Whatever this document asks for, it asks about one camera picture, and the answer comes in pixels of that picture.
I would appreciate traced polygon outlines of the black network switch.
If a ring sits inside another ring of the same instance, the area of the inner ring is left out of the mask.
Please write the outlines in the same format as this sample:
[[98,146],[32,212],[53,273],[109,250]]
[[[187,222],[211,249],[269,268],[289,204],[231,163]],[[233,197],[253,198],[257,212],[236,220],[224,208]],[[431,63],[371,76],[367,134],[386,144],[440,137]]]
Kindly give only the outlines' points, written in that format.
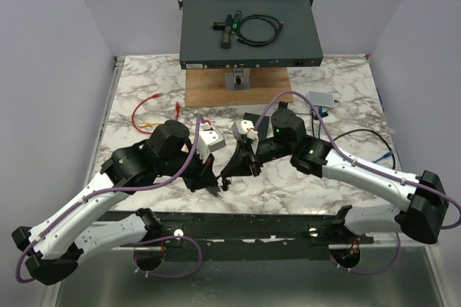
[[[245,112],[243,118],[244,120],[251,121],[255,125],[257,120],[260,118],[260,115],[250,113],[250,112]],[[264,118],[262,119],[259,125],[259,129],[258,129],[259,140],[265,140],[267,138],[268,130],[269,130],[269,117],[264,116]]]

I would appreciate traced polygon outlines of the black power adapter with cable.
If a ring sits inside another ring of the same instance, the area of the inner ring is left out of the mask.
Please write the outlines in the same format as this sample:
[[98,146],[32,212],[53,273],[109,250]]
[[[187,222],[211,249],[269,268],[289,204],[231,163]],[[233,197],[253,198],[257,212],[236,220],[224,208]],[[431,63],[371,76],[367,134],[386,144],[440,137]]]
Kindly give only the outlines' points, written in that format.
[[[338,107],[341,106],[341,102],[339,100],[334,100],[334,105],[333,107],[329,107],[329,108],[326,108],[326,109],[322,109],[321,111],[321,116],[324,117],[326,116],[331,110],[334,110]],[[277,108],[288,108],[288,103],[287,102],[279,102],[278,103],[278,107]],[[297,112],[297,115],[314,115],[314,111],[310,111],[310,112]]]

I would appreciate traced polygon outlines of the white grey small switch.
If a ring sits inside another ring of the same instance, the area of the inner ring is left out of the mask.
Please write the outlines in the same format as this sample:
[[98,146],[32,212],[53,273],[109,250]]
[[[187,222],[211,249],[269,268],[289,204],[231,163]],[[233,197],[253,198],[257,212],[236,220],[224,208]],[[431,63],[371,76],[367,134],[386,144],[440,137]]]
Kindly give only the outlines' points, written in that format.
[[308,99],[316,107],[329,108],[335,105],[334,95],[331,93],[309,91]]

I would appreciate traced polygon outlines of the small black power adapter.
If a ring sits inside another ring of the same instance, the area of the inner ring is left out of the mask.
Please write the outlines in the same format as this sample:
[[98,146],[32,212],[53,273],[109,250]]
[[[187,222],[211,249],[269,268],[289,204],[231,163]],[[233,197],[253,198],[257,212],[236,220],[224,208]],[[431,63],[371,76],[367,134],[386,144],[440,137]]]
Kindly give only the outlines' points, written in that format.
[[222,178],[221,185],[206,187],[205,190],[209,192],[213,197],[220,197],[221,192],[228,191],[231,184],[232,184],[232,179],[230,177]]

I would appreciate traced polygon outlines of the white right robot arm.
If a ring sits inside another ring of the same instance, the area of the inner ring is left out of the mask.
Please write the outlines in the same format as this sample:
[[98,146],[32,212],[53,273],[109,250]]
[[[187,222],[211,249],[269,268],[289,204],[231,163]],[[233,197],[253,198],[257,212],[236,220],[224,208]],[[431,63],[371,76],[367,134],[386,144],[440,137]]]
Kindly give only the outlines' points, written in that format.
[[237,146],[221,171],[223,179],[257,177],[263,165],[285,156],[299,172],[344,182],[386,201],[384,205],[342,208],[340,221],[331,226],[342,244],[370,232],[401,232],[422,244],[435,244],[448,202],[439,176],[396,171],[359,159],[330,142],[308,135],[304,121],[292,110],[271,116],[273,136],[260,141],[253,125],[234,123]]

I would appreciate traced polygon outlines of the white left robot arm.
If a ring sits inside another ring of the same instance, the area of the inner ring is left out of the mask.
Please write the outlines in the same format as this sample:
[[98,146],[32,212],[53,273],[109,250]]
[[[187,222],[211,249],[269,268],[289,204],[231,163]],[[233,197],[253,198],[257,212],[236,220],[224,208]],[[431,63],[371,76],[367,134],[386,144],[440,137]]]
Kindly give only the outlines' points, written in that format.
[[162,235],[161,224],[148,210],[108,226],[93,224],[129,196],[165,187],[178,178],[192,192],[216,187],[212,154],[223,147],[223,135],[199,117],[194,135],[184,124],[167,120],[147,139],[115,150],[88,185],[54,215],[13,231],[21,251],[17,282],[54,285],[95,254],[125,244],[155,244]]

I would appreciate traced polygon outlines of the wooden board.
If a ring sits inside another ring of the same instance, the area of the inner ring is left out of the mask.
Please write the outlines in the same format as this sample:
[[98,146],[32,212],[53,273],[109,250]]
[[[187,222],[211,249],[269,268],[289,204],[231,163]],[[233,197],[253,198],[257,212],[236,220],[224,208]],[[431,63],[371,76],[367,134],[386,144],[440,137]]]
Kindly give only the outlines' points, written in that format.
[[286,68],[187,70],[185,106],[199,108],[268,104],[277,94],[291,88]]

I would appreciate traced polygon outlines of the grey rack unit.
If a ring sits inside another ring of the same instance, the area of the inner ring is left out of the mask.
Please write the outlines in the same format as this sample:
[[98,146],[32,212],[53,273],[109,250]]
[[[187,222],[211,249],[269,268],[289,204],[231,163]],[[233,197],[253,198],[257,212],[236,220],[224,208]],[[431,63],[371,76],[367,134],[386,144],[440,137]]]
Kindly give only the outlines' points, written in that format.
[[[179,63],[183,70],[316,67],[323,51],[313,0],[183,0]],[[230,48],[213,22],[241,10]]]

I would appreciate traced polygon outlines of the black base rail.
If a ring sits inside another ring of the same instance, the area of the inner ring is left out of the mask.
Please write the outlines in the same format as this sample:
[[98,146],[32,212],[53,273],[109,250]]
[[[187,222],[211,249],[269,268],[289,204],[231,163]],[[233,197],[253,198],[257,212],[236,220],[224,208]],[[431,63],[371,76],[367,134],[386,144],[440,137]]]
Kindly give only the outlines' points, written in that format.
[[165,259],[189,261],[327,260],[329,247],[352,245],[355,235],[338,215],[231,213],[139,214],[147,220],[144,240],[159,239]]

